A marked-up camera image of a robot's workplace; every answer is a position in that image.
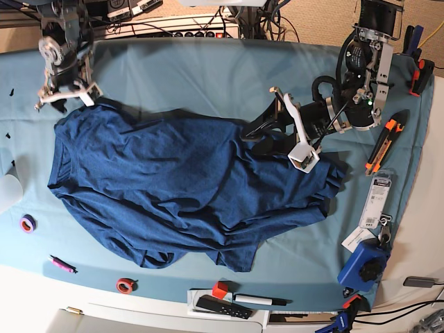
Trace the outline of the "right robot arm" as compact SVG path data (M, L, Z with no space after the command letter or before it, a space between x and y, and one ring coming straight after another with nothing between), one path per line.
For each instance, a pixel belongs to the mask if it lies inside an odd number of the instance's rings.
M87 107L102 96L92 80L94 31L84 1L37 1L42 37L39 52L45 61L44 83L35 109L51 105L66 112L68 99Z

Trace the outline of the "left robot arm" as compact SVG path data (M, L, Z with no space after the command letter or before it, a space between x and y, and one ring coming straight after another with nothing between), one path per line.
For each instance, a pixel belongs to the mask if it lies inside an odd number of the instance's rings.
M403 1L361 1L335 75L313 81L311 103L301 105L279 87L270 89L273 102L241 132L243 141L254 143L253 153L285 155L297 170L309 173L320 160L326 136L380 125L390 89L390 42L403 11Z

